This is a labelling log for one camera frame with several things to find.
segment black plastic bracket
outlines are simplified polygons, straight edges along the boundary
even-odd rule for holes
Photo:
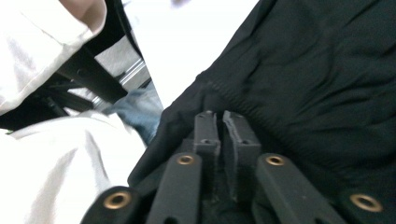
[[[206,111],[195,116],[193,152],[203,160],[203,189],[212,196],[215,190],[215,174],[219,166],[220,140],[216,114]]]
[[[174,155],[166,165],[146,223],[198,223],[201,169],[198,155]]]
[[[223,153],[231,197],[236,202],[250,201],[262,145],[243,116],[225,111],[223,121],[228,133],[224,134]]]
[[[256,175],[281,223],[346,224],[286,157],[261,155]]]

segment black fabric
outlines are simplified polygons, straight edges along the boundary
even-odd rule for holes
[[[346,189],[396,205],[396,1],[260,1],[220,57],[165,109],[129,177],[165,162],[196,114],[244,115],[335,206]]]

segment black plastic bar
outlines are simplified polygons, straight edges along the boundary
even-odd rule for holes
[[[257,179],[282,224],[346,224],[286,157],[259,157]]]
[[[97,62],[86,48],[81,48],[62,67],[58,73],[73,79],[103,100],[114,104],[128,94],[121,84]]]
[[[198,155],[174,155],[166,165],[146,223],[198,223],[201,169]]]
[[[204,191],[214,195],[215,174],[219,166],[220,140],[216,114],[206,111],[195,116],[193,152],[203,160]]]
[[[226,111],[223,121],[227,130],[222,151],[231,197],[236,202],[247,202],[254,195],[255,168],[262,145],[243,116]]]

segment blue jeans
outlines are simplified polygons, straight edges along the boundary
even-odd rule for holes
[[[130,91],[114,105],[103,111],[117,113],[124,123],[134,127],[146,145],[154,138],[160,123],[163,106],[157,92],[150,86]]]

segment white sleeve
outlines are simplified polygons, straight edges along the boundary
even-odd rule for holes
[[[88,25],[58,0],[4,1],[0,7],[0,115],[17,107],[103,28],[104,0],[88,11]]]
[[[116,116],[87,112],[0,134],[0,203],[7,223],[79,223],[96,197],[127,178],[145,151]]]

